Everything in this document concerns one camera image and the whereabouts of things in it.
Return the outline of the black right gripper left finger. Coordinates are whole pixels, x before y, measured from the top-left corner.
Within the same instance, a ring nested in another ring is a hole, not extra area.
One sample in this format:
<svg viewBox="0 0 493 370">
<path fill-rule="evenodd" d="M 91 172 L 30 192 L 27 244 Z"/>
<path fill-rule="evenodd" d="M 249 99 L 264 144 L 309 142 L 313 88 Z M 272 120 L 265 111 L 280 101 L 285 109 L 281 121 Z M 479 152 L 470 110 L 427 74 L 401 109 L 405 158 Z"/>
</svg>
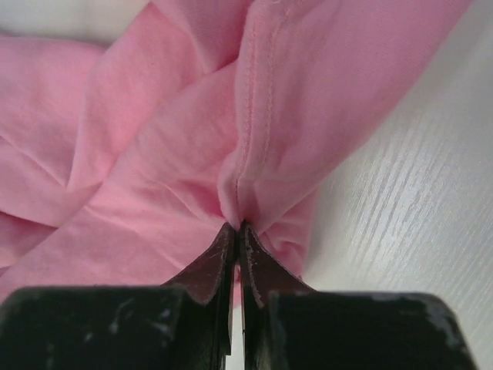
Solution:
<svg viewBox="0 0 493 370">
<path fill-rule="evenodd" d="M 28 287 L 1 306 L 3 369 L 222 369 L 235 230 L 165 284 Z"/>
</svg>

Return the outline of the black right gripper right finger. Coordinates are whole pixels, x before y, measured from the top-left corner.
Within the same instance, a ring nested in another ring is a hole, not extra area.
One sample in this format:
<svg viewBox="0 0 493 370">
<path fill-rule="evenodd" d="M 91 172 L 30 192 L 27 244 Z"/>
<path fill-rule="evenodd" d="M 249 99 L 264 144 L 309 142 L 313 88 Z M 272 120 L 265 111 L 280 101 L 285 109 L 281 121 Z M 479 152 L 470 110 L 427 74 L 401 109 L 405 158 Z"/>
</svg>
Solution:
<svg viewBox="0 0 493 370">
<path fill-rule="evenodd" d="M 238 233 L 247 369 L 472 369 L 453 311 L 418 292 L 316 291 Z"/>
</svg>

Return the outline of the pink t shirt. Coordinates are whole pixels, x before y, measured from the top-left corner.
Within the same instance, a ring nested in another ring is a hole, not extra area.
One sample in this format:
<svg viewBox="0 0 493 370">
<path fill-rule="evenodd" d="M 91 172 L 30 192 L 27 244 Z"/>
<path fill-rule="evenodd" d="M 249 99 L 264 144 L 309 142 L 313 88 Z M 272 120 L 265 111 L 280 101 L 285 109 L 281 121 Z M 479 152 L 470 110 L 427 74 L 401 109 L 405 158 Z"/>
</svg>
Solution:
<svg viewBox="0 0 493 370">
<path fill-rule="evenodd" d="M 109 48 L 1 38 L 1 294 L 158 284 L 251 222 L 300 275 L 317 188 L 467 1 L 151 1 Z"/>
</svg>

